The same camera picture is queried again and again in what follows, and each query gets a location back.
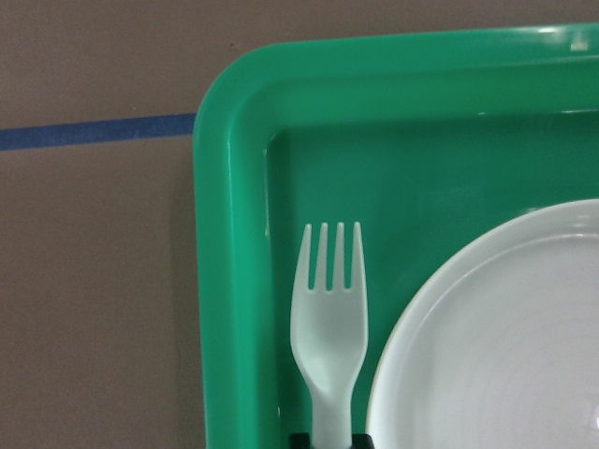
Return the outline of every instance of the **fork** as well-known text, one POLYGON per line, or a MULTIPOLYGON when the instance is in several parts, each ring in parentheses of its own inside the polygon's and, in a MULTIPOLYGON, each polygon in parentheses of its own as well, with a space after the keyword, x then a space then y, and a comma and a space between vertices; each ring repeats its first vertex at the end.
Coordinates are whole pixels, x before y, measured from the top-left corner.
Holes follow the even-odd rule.
POLYGON ((312 397, 313 448, 348 449, 352 392, 368 346, 366 275, 360 225, 354 223, 351 284, 345 285, 339 223, 332 288, 327 288, 328 233, 328 225, 322 224, 311 288, 312 226, 304 228, 291 301, 291 349, 312 397))

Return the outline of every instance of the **white plate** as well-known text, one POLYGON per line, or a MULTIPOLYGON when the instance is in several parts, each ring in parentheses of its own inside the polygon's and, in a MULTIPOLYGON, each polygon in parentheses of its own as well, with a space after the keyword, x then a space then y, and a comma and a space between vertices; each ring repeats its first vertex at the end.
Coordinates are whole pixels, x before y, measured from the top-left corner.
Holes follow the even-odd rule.
POLYGON ((382 449, 599 447, 599 200, 447 261, 393 329, 367 431, 382 449))

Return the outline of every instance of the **tray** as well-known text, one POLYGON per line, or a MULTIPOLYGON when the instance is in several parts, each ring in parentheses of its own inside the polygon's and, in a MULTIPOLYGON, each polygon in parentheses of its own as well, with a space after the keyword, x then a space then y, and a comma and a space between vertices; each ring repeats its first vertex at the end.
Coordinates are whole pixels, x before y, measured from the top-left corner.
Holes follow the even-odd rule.
POLYGON ((289 346, 306 223, 361 221, 370 345, 364 431, 403 308, 472 239, 599 196, 599 25, 281 44, 214 83, 194 131, 207 444, 310 430, 289 346))

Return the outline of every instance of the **blue tape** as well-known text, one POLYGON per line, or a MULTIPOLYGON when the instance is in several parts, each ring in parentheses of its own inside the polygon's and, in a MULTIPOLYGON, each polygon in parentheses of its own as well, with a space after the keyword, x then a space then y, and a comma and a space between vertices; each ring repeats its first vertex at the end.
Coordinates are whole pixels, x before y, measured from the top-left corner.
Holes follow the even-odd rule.
POLYGON ((195 113, 0 130, 0 151, 192 134, 195 113))

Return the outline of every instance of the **black object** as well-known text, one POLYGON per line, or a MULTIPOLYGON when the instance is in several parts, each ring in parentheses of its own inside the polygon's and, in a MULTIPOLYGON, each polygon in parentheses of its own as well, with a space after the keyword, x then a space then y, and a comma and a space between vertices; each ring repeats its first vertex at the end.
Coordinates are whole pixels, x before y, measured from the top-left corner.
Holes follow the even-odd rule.
MULTIPOLYGON (((289 435, 289 449, 312 449, 309 433, 289 435)), ((352 449, 374 449, 373 439, 366 433, 352 435, 352 449)))

